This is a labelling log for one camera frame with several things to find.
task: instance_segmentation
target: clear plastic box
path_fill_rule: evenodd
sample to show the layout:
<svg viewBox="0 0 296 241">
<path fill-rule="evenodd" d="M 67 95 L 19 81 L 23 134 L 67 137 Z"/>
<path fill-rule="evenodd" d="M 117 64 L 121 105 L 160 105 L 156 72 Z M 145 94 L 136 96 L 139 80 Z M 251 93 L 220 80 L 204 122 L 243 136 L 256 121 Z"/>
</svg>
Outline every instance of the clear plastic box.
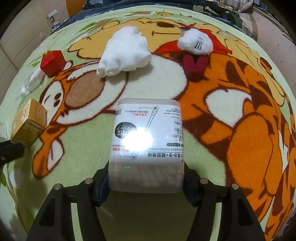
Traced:
<svg viewBox="0 0 296 241">
<path fill-rule="evenodd" d="M 182 191 L 180 104 L 167 99 L 122 99 L 115 114 L 109 187 L 140 193 Z"/>
</svg>

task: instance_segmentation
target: cartoon blanket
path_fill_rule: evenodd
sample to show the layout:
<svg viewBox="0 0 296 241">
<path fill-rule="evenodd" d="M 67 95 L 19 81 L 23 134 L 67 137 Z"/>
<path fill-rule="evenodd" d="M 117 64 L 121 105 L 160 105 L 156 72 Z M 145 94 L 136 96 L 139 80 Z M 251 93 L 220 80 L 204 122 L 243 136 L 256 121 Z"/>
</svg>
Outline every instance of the cartoon blanket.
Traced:
<svg viewBox="0 0 296 241">
<path fill-rule="evenodd" d="M 96 69 L 107 41 L 133 25 L 147 38 L 151 62 L 142 69 L 99 79 Z M 201 80 L 188 80 L 177 47 L 179 28 L 198 28 L 211 38 Z M 67 61 L 24 100 L 23 80 L 48 49 Z M 82 20 L 48 37 L 28 58 L 0 107 L 8 133 L 30 98 L 47 109 L 47 128 L 25 156 L 6 165 L 0 214 L 13 232 L 26 233 L 54 184 L 75 185 L 105 166 L 115 108 L 121 98 L 175 99 L 181 104 L 185 161 L 218 185 L 237 183 L 254 209 L 266 240 L 274 238 L 295 209 L 296 100 L 267 54 L 247 35 L 205 15 L 174 7 L 141 6 Z M 72 206 L 76 240 L 82 240 Z M 196 208 L 182 193 L 111 191 L 97 210 L 107 240 L 186 240 Z M 217 240 L 217 204 L 211 240 Z"/>
</svg>

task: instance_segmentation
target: yellow handle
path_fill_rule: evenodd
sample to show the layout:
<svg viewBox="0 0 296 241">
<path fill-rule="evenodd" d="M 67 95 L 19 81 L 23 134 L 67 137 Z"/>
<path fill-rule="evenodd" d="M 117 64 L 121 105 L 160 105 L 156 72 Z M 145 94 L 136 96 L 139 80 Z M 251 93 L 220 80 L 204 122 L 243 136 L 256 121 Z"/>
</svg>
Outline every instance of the yellow handle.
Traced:
<svg viewBox="0 0 296 241">
<path fill-rule="evenodd" d="M 50 54 L 51 52 L 52 52 L 51 50 L 48 50 L 47 53 L 43 53 L 42 57 L 44 57 L 44 56 Z"/>
</svg>

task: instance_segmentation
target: stuffed toy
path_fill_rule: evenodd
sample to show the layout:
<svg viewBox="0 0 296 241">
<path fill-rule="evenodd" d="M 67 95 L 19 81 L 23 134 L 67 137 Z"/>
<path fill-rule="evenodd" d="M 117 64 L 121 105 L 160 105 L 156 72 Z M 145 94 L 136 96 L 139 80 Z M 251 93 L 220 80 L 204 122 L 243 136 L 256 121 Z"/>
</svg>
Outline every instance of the stuffed toy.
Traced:
<svg viewBox="0 0 296 241">
<path fill-rule="evenodd" d="M 196 28 L 181 27 L 180 35 L 178 47 L 183 50 L 185 74 L 190 80 L 199 81 L 213 52 L 213 43 L 207 34 Z"/>
<path fill-rule="evenodd" d="M 151 58 L 147 40 L 140 30 L 135 26 L 126 26 L 108 40 L 96 73 L 103 78 L 121 71 L 134 71 L 145 67 Z"/>
</svg>

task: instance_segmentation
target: small yellow box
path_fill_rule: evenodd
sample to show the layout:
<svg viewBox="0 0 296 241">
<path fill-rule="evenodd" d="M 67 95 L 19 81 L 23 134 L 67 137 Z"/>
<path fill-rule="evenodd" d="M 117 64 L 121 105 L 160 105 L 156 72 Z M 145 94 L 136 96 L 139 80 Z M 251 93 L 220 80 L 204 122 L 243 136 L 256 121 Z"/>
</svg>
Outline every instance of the small yellow box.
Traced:
<svg viewBox="0 0 296 241">
<path fill-rule="evenodd" d="M 46 128 L 46 109 L 38 101 L 30 99 L 15 116 L 12 123 L 11 143 L 30 146 Z"/>
</svg>

